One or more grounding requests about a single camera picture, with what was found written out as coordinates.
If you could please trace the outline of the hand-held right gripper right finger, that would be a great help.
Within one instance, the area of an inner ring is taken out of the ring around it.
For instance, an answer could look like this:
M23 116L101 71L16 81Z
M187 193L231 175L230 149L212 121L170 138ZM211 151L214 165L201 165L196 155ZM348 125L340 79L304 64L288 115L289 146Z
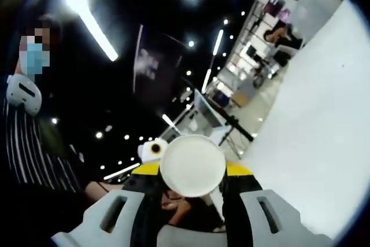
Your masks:
M251 170L227 163L221 184L228 246L332 246L315 234L301 215L273 190L264 190Z

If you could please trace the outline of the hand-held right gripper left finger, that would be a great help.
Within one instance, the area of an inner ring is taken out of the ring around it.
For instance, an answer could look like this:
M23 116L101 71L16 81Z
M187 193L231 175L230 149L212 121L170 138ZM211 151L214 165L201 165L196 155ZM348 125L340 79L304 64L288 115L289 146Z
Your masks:
M112 190L90 206L72 231L52 236L55 246L132 246L148 209L147 192L137 185Z

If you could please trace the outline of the person's left hand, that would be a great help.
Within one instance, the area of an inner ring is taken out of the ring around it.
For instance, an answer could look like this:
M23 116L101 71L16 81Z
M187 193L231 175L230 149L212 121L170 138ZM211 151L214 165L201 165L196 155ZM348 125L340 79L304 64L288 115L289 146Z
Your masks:
M161 209L170 212L172 215L168 224L177 226L191 210L191 205L184 196L173 190L166 190L161 197Z

